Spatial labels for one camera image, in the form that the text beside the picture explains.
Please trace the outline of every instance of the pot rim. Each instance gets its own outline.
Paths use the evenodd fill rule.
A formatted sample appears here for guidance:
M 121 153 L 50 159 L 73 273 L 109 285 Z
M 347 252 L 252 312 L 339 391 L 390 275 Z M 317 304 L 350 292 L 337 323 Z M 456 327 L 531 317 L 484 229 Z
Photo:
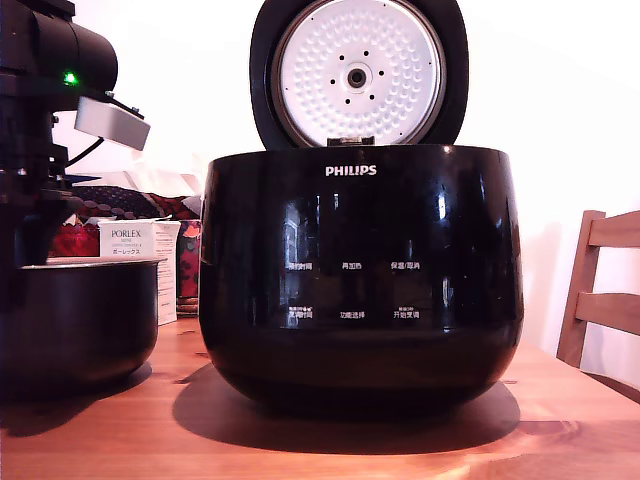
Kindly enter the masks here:
M 162 257 L 60 257 L 50 258 L 46 265 L 27 265 L 22 270 L 69 270 L 78 268 L 108 268 L 124 265 L 157 266 L 166 259 Z

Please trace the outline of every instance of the chair backrest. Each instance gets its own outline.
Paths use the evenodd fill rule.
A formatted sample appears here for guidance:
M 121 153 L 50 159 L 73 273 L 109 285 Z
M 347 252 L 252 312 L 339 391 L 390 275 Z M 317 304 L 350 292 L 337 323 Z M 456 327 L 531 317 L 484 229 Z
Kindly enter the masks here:
M 557 355 L 576 368 L 588 322 L 640 335 L 640 295 L 593 293 L 600 247 L 640 248 L 640 211 L 610 218 L 584 212 Z

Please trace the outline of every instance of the philips logo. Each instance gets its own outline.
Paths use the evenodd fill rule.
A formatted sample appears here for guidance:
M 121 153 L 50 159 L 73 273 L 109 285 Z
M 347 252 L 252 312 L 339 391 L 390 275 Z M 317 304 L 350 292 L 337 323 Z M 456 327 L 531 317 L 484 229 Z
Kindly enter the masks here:
M 327 167 L 325 176 L 327 177 L 361 177 L 363 175 L 377 175 L 376 165 L 346 165 L 342 167 Z

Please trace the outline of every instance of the inner lid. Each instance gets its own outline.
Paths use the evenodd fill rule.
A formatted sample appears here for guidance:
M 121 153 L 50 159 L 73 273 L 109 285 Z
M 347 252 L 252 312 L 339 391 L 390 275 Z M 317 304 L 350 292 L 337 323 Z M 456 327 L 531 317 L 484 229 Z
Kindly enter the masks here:
M 317 0 L 285 31 L 271 86 L 299 146 L 415 144 L 440 112 L 446 63 L 435 29 L 404 0 Z

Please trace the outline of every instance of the white box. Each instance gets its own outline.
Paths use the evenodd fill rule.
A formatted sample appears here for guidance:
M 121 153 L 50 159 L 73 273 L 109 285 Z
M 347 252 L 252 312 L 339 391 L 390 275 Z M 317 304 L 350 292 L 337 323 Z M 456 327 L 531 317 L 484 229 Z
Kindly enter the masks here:
M 161 257 L 158 266 L 158 324 L 175 322 L 176 242 L 180 222 L 165 220 L 105 220 L 100 227 L 100 256 Z

